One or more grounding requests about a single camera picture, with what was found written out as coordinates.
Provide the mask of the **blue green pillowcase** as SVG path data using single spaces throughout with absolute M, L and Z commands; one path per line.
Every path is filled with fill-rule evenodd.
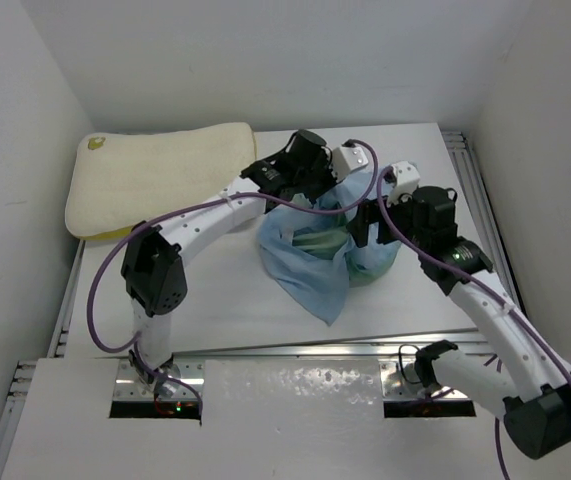
M 267 274 L 308 313 L 332 325 L 348 293 L 383 277 L 393 266 L 401 243 L 356 246 L 347 231 L 354 209 L 318 215 L 279 206 L 268 213 L 257 233 L 259 255 Z

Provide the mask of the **cream yellow pillow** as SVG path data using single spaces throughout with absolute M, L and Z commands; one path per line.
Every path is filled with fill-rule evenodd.
M 89 134 L 76 151 L 66 228 L 79 239 L 118 238 L 142 220 L 206 201 L 256 159 L 254 132 L 243 122 Z

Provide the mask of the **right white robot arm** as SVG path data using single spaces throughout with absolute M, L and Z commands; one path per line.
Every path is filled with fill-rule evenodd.
M 476 325 L 507 370 L 505 376 L 474 367 L 451 341 L 415 355 L 423 388 L 458 389 L 501 420 L 518 450 L 540 459 L 571 443 L 571 365 L 535 331 L 505 291 L 488 256 L 458 233 L 457 194 L 419 187 L 398 200 L 381 196 L 357 209 L 348 230 L 367 245 L 371 225 L 380 244 L 413 249 L 424 274 Z

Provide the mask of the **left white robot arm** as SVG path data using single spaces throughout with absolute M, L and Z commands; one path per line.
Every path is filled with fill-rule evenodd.
M 299 130 L 286 147 L 245 167 L 212 207 L 145 228 L 127 246 L 121 275 L 134 311 L 137 339 L 129 353 L 143 382 L 169 364 L 171 312 L 187 295 L 185 268 L 210 244 L 297 194 L 310 201 L 336 185 L 333 154 L 319 135 Z

